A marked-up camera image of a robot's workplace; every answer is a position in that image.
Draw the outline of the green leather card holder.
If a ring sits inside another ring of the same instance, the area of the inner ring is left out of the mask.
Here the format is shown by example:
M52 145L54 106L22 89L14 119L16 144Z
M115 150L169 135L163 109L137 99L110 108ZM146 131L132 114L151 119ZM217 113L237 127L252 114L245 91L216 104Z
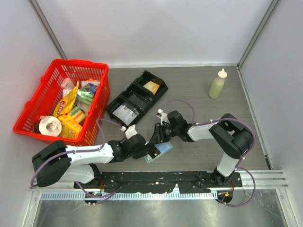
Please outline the green leather card holder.
M161 157L162 155L173 149L173 145L170 142L166 142L166 143L155 144L153 145L152 148L155 150L154 157L151 157L149 154L147 154L144 157L147 163L151 163L152 161L158 159L159 157Z

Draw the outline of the dark credit card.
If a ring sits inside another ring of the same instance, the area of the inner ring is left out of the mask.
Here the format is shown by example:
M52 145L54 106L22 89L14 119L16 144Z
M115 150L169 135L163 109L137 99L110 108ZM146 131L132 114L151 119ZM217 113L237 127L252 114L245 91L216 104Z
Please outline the dark credit card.
M146 152L152 159L155 159L159 154L160 151L155 145L146 145Z

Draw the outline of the white credit card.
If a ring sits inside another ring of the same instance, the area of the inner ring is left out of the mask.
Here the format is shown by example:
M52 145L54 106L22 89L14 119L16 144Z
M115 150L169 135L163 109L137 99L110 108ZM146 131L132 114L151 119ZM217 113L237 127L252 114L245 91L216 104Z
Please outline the white credit card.
M136 109L130 109L128 106L123 107L123 121L126 125L130 125L131 122L138 116Z

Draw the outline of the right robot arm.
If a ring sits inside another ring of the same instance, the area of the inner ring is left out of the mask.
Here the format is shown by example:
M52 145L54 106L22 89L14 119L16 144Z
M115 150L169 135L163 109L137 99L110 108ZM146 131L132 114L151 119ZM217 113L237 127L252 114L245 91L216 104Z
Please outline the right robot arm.
M214 139L224 151L214 169L214 182L220 187L231 181L232 174L256 142L251 127L230 113L205 123L188 123L178 111L166 114L160 109L157 117L160 123L155 124L154 133L146 143L149 155L156 157L152 150L155 145L169 142L173 137L179 137L183 142Z

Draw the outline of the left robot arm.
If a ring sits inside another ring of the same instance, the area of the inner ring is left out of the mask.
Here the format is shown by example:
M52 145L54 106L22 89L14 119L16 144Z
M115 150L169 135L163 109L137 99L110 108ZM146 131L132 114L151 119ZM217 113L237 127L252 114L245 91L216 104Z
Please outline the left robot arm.
M57 140L32 157L34 175L31 187L47 187L64 179L97 188L101 176L94 163L117 163L132 157L145 156L146 140L135 134L122 140L111 140L103 145L71 146Z

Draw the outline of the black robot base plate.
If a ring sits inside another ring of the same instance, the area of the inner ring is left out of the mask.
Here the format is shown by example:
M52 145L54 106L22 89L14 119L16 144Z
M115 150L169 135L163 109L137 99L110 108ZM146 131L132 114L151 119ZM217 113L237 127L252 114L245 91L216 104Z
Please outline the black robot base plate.
M102 172L86 184L84 189L103 189L111 193L171 193L177 186L180 193L209 192L211 188L242 187L241 176L235 172L227 181L213 172Z

